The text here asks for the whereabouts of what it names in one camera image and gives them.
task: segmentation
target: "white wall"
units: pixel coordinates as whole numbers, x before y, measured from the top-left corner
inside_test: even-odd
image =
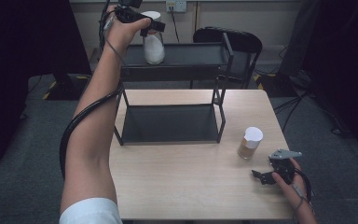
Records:
[[[100,0],[82,0],[81,3],[78,1],[80,0],[72,0],[71,5],[83,43],[87,48],[97,48],[99,45],[98,20],[104,3],[92,2]],[[299,0],[187,1],[187,12],[175,13],[174,17],[181,43],[192,42],[195,29],[212,25],[253,33],[265,46],[286,45],[289,42],[299,4]],[[138,11],[148,10],[161,13],[161,21],[166,23],[166,30],[163,33],[164,42],[176,43],[172,17],[165,12],[165,1],[144,0]],[[134,43],[141,42],[142,39],[137,35]]]

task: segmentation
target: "lower shelf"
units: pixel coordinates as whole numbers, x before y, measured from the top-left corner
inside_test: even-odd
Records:
[[[205,105],[130,105],[123,143],[218,141],[214,107]]]

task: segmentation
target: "gray floor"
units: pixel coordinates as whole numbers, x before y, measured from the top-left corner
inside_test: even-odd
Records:
[[[268,71],[275,65],[259,65]],[[24,119],[0,162],[0,223],[57,223],[62,191],[59,143],[77,102],[44,101],[42,96],[52,76],[33,77]],[[195,88],[210,83],[196,82]],[[128,89],[188,88],[188,82],[131,83]],[[292,98],[270,98],[273,106]],[[284,124],[290,108],[277,115]],[[309,176],[316,196],[313,204],[320,223],[358,223],[358,143],[330,130],[335,126],[317,99],[304,97],[284,131],[298,161]],[[182,224],[182,221],[142,221],[144,224]],[[238,220],[196,221],[196,223],[241,223]],[[255,223],[293,223],[292,220],[257,220]]]

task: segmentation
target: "electrical socket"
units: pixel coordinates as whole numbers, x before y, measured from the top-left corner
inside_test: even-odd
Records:
[[[165,2],[167,12],[171,12],[170,7],[173,8],[173,12],[186,12],[187,11],[187,2],[182,1],[173,1],[169,0]]]

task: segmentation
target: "short sleeve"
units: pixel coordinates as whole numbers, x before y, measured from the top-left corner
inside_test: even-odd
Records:
[[[110,199],[90,198],[63,211],[60,224],[122,224],[117,205]]]

